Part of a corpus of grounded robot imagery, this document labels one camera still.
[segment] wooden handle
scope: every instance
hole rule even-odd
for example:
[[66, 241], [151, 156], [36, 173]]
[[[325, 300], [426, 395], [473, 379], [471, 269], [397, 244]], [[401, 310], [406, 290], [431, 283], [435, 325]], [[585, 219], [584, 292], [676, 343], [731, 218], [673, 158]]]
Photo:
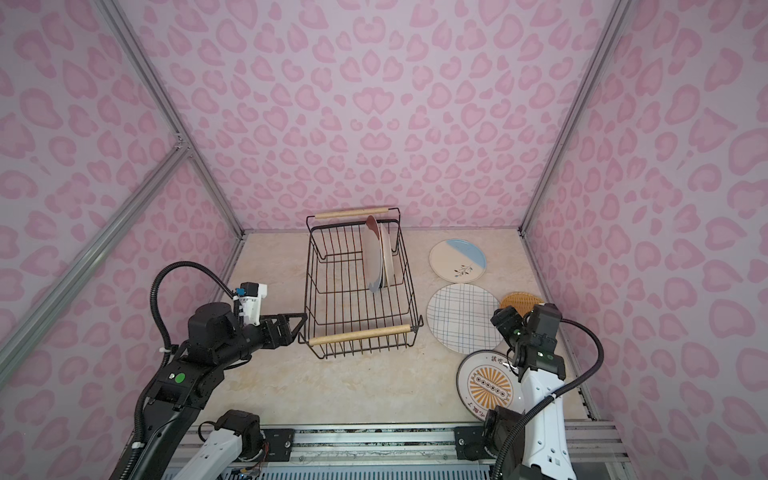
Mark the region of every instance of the wooden handle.
[[356, 215], [385, 214], [388, 211], [389, 211], [389, 207], [363, 208], [361, 210], [343, 210], [340, 212], [325, 212], [323, 214], [316, 214], [315, 218], [317, 220], [324, 220], [326, 218], [354, 217]]
[[360, 330], [359, 332], [339, 333], [337, 335], [318, 336], [310, 339], [310, 346], [323, 345], [325, 343], [349, 342], [350, 340], [370, 339], [375, 336], [395, 335], [408, 333], [410, 325], [385, 326], [380, 329]]

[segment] dish rack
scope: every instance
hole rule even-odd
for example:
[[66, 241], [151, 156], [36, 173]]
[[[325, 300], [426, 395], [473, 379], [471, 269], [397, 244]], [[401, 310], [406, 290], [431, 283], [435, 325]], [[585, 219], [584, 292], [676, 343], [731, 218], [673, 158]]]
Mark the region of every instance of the dish rack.
[[[368, 215], [390, 235], [395, 284], [371, 293], [362, 264], [362, 229]], [[316, 224], [318, 220], [360, 217], [359, 221]], [[413, 346], [424, 319], [416, 308], [413, 278], [400, 229], [399, 208], [371, 208], [310, 215], [306, 218], [310, 246], [306, 259], [304, 311], [299, 334], [320, 359], [375, 350]]]

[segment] wall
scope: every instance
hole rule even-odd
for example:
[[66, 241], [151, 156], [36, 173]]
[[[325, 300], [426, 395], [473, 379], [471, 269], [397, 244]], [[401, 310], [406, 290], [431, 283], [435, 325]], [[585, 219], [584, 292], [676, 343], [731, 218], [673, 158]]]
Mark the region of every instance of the wall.
[[529, 237], [642, 478], [768, 476], [766, 17], [642, 2]]
[[245, 227], [517, 226], [611, 0], [122, 2]]
[[[152, 280], [178, 260], [221, 273], [234, 243], [200, 179], [182, 164], [0, 392], [0, 476], [108, 476], [161, 359]], [[174, 342], [187, 338], [187, 319], [217, 288], [192, 269], [165, 278], [158, 304]]]
[[87, 0], [0, 6], [0, 345], [173, 142]]

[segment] blue and beige plate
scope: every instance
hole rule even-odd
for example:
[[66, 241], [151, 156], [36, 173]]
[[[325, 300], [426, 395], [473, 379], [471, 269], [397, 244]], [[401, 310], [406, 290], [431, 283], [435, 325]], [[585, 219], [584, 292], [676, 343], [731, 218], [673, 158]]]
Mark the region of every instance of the blue and beige plate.
[[443, 280], [474, 282], [485, 273], [485, 254], [472, 243], [458, 238], [443, 240], [429, 252], [429, 265]]

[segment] white plate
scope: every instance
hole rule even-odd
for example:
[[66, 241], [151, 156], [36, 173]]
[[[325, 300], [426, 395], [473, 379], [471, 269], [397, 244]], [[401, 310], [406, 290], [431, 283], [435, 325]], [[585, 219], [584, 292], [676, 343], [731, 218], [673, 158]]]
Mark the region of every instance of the white plate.
[[392, 239], [389, 236], [389, 228], [386, 225], [379, 227], [382, 234], [382, 252], [384, 256], [384, 275], [382, 286], [395, 285], [395, 262], [392, 259]]
[[469, 354], [490, 350], [503, 338], [491, 323], [498, 300], [470, 283], [441, 288], [427, 305], [427, 321], [435, 338], [451, 350]]
[[506, 357], [493, 350], [475, 352], [462, 361], [456, 390], [467, 410], [480, 420], [497, 405], [519, 413], [525, 407], [518, 377]]
[[362, 237], [362, 274], [366, 287], [376, 293], [382, 284], [382, 242], [379, 224], [369, 215], [366, 224], [360, 227]]
[[485, 273], [485, 254], [473, 243], [452, 238], [443, 240], [430, 250], [429, 266], [443, 280], [474, 282]]

